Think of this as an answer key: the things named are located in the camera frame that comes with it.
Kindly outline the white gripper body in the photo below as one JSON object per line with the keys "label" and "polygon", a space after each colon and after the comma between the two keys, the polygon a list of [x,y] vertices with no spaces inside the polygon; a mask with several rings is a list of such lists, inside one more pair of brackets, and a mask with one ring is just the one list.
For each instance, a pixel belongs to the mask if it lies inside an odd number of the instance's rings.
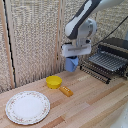
{"label": "white gripper body", "polygon": [[85,44],[79,47],[73,46],[72,44],[64,44],[61,49],[63,57],[86,55],[91,52],[91,44]]}

